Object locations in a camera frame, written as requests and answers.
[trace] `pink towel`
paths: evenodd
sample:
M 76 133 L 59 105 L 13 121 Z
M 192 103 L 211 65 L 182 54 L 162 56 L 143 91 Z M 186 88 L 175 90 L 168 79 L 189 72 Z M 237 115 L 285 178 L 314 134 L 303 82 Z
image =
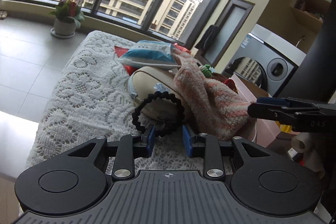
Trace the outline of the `pink towel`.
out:
M 174 84 L 194 113 L 199 131 L 221 141 L 231 139 L 247 122 L 250 103 L 227 85 L 205 78 L 191 55 L 174 49 L 173 56 L 181 64 Z

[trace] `silver bolt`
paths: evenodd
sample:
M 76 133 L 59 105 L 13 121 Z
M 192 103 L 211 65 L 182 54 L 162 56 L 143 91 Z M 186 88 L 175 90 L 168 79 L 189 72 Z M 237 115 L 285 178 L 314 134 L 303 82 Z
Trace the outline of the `silver bolt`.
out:
M 127 169 L 119 169 L 116 172 L 114 172 L 114 175 L 118 178 L 125 178 L 128 177 L 131 174 L 131 172 Z
M 224 173 L 222 170 L 219 169 L 210 169 L 207 171 L 208 176 L 216 178 L 222 176 Z

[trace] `crocheted tablecloth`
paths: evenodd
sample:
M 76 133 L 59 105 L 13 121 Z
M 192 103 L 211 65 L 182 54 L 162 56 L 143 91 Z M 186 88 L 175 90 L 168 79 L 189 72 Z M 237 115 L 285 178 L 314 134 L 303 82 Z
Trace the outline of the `crocheted tablecloth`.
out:
M 135 132 L 133 102 L 127 92 L 128 74 L 114 46 L 129 48 L 134 42 L 100 31 L 91 32 L 62 72 L 44 110 L 27 167 L 49 159 L 97 136 L 108 141 Z M 140 117 L 142 123 L 150 119 Z M 156 138 L 149 159 L 135 160 L 135 171 L 202 170 L 203 160 L 185 156 L 181 132 Z M 113 159 L 107 169 L 110 173 Z

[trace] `triangular cutout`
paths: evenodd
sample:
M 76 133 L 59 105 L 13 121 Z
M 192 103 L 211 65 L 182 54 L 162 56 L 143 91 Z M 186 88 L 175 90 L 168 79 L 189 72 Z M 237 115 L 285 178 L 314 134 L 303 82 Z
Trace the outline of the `triangular cutout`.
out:
M 70 153 L 68 156 L 70 157 L 80 157 L 80 158 L 86 158 L 89 156 L 93 148 L 95 147 L 95 143 L 89 143 L 80 149 Z
M 244 149 L 246 150 L 246 152 L 248 153 L 248 155 L 251 158 L 259 158 L 259 157 L 267 157 L 269 156 L 269 154 L 267 154 L 266 152 L 263 152 L 261 150 L 259 150 L 258 148 L 255 148 L 254 146 L 248 144 L 248 143 L 242 143 Z

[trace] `black hair tie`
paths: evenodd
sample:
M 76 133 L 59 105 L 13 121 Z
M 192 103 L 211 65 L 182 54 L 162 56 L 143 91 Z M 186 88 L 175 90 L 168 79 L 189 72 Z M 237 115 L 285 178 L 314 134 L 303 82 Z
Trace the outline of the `black hair tie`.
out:
M 168 91 L 160 92 L 157 91 L 154 94 L 148 94 L 148 97 L 142 101 L 142 103 L 134 110 L 132 113 L 132 124 L 135 125 L 136 129 L 141 132 L 141 134 L 144 134 L 146 131 L 146 128 L 141 125 L 139 122 L 139 116 L 141 110 L 147 105 L 148 103 L 152 102 L 156 99 L 167 99 L 171 100 L 173 103 L 177 106 L 177 114 L 176 114 L 176 122 L 165 122 L 166 126 L 163 130 L 156 130 L 155 135 L 163 137 L 165 135 L 170 135 L 174 131 L 178 129 L 179 126 L 182 125 L 182 121 L 184 119 L 184 106 L 181 104 L 181 100 L 175 97 L 175 94 L 168 93 Z

